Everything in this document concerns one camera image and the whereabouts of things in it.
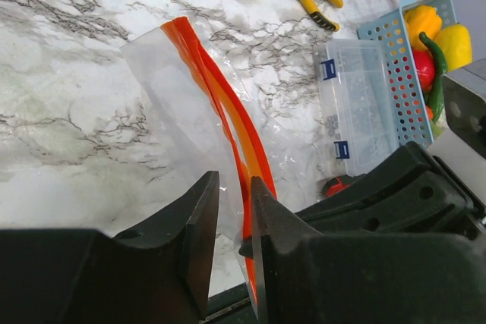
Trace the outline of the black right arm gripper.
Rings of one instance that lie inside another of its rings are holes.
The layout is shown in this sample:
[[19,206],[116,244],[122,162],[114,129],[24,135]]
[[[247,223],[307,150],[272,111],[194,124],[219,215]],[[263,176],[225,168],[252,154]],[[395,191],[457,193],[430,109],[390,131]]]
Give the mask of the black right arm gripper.
[[297,215],[254,177],[251,213],[261,323],[485,321],[485,201],[416,142]]

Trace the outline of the green chili pepper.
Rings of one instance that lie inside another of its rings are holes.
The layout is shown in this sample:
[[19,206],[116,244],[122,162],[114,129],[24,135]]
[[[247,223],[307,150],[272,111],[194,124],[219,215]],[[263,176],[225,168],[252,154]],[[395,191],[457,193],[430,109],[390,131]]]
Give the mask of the green chili pepper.
[[435,67],[434,81],[427,98],[427,106],[433,114],[431,120],[435,124],[439,120],[444,108],[443,84],[441,77],[448,71],[447,61],[441,48],[427,36],[426,32],[420,32],[418,38],[431,53]]

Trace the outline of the yellow lemon squash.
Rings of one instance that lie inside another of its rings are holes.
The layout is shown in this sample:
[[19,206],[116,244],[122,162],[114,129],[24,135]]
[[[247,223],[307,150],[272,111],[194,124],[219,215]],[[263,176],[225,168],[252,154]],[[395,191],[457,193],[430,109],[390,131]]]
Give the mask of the yellow lemon squash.
[[444,54],[448,71],[472,63],[471,38],[464,25],[454,24],[444,28],[435,36],[434,41]]

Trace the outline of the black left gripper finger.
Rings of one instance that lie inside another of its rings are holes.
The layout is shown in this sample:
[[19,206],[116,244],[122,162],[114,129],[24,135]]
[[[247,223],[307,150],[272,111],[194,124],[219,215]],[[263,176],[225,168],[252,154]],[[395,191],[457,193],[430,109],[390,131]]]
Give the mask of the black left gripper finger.
[[3,323],[197,323],[204,319],[219,175],[108,237],[95,229],[1,232]]

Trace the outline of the clear zip bag orange zipper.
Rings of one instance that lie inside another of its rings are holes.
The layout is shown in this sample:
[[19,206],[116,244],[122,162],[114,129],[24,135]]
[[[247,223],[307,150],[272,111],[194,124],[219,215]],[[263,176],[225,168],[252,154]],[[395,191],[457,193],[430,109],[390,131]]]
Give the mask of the clear zip bag orange zipper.
[[122,46],[147,96],[147,117],[176,177],[219,172],[218,231],[239,247],[251,236],[251,179],[293,212],[317,199],[316,156],[264,114],[235,67],[177,17]]

